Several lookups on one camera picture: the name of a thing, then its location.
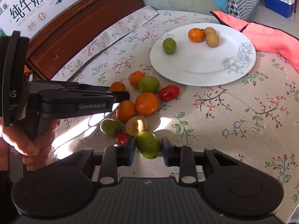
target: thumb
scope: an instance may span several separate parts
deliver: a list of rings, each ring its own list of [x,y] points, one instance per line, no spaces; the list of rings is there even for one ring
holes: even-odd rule
[[[3,140],[13,146],[21,154],[29,156],[38,155],[39,149],[25,134],[25,131],[21,126],[13,125],[10,127],[3,127],[1,124],[0,130],[2,130]]]

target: blue basket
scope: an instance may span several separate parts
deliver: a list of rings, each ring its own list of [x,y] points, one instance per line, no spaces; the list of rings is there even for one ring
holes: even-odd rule
[[[280,0],[265,0],[265,6],[285,18],[289,18],[293,14],[295,4],[289,5]]]

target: brown fruit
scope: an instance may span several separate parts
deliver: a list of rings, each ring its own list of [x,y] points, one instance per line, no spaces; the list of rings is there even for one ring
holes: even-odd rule
[[[210,34],[210,33],[216,34],[216,30],[213,29],[212,27],[206,27],[204,29],[204,35],[207,37],[208,34]]]
[[[206,43],[209,47],[216,47],[219,45],[219,36],[217,34],[210,33],[206,37]]]

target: white plate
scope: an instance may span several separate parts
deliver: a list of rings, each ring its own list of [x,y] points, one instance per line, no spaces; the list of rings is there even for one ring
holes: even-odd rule
[[[205,41],[191,42],[192,28],[216,30],[220,44],[210,48]],[[177,49],[166,54],[163,40],[173,38]],[[235,81],[248,73],[255,64],[256,53],[251,41],[228,26],[211,23],[190,24],[169,31],[156,41],[150,52],[154,69],[174,82],[192,86],[216,86]]]

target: human hand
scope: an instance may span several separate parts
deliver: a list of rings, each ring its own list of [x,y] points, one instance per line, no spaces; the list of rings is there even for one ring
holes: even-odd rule
[[[26,164],[27,170],[35,171],[45,167],[61,122],[59,119],[51,119],[49,129],[32,141],[21,126],[15,124],[4,127],[3,119],[0,118],[0,170],[9,170],[9,145],[24,155],[23,164]]]

